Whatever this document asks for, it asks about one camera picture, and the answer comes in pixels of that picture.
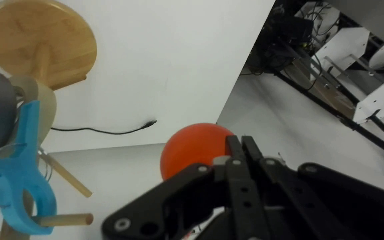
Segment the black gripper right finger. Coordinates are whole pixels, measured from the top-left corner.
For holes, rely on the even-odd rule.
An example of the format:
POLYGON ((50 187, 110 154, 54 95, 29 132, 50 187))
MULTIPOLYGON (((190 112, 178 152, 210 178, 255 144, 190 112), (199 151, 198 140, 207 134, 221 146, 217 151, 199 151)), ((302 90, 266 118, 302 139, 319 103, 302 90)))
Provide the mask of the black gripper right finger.
POLYGON ((242 140, 279 240, 384 240, 384 190, 317 163, 291 170, 242 140))

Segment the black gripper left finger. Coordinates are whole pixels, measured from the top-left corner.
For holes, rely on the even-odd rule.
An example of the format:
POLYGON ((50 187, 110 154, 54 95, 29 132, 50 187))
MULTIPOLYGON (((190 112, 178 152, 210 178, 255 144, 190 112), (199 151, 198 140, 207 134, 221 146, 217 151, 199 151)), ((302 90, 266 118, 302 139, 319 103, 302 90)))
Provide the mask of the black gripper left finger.
POLYGON ((226 139, 225 163, 195 163, 111 214, 103 240, 182 240, 210 220, 197 240, 251 240, 255 236, 255 183, 243 146, 226 139))

